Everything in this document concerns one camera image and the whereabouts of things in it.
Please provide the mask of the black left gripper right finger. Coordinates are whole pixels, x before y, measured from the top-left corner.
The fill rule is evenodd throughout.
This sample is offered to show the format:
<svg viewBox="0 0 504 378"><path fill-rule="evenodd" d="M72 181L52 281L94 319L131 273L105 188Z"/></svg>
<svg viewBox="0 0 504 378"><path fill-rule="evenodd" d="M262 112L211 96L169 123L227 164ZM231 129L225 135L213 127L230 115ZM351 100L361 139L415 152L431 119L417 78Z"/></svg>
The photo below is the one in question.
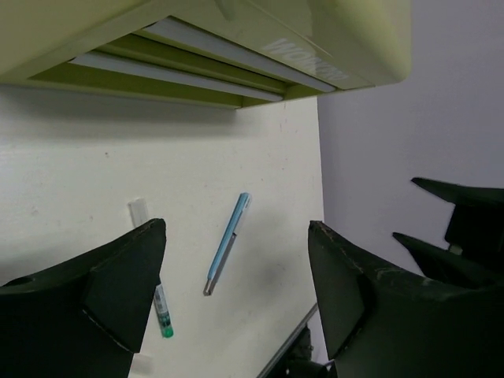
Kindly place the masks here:
<svg viewBox="0 0 504 378"><path fill-rule="evenodd" d="M320 221L308 253L340 377L500 377L503 283L454 286L354 245Z"/></svg>

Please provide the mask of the green top drawer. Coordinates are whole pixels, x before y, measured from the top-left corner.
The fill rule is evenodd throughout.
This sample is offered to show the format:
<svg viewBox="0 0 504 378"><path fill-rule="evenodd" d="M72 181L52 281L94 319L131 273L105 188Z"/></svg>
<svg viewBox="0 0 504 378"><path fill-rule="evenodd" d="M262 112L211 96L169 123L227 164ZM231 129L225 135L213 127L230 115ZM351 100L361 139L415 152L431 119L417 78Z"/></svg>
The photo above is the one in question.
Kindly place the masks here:
<svg viewBox="0 0 504 378"><path fill-rule="evenodd" d="M167 17L139 31L148 36L155 36L163 41L169 40L172 43L179 43L185 47L210 54L215 58L224 59L233 64L245 65L249 69L256 69L269 76L278 76L281 79L302 84L323 93L336 91L336 87L331 84L325 83L304 72L293 69L243 46L217 37L216 35L190 26L189 24L185 24L173 17Z"/></svg>

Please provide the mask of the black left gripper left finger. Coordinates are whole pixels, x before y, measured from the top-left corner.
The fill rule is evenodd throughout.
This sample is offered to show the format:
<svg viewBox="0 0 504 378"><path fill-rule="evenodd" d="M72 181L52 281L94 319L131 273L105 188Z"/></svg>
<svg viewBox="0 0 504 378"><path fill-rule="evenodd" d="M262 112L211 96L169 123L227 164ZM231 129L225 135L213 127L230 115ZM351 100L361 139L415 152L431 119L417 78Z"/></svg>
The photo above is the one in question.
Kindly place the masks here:
<svg viewBox="0 0 504 378"><path fill-rule="evenodd" d="M3 377L126 377L143 344L165 254L155 218L1 287Z"/></svg>

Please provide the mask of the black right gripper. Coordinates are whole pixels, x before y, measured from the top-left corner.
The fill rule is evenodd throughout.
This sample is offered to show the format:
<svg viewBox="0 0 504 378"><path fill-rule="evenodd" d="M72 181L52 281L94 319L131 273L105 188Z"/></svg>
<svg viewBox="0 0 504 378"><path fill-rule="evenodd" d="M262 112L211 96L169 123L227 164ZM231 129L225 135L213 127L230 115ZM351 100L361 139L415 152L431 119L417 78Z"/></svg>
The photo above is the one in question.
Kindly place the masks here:
<svg viewBox="0 0 504 378"><path fill-rule="evenodd" d="M423 274L454 286L502 284L503 275L496 272L503 271L503 189L421 177L411 182L456 205L445 234L450 252L402 233L392 234Z"/></svg>

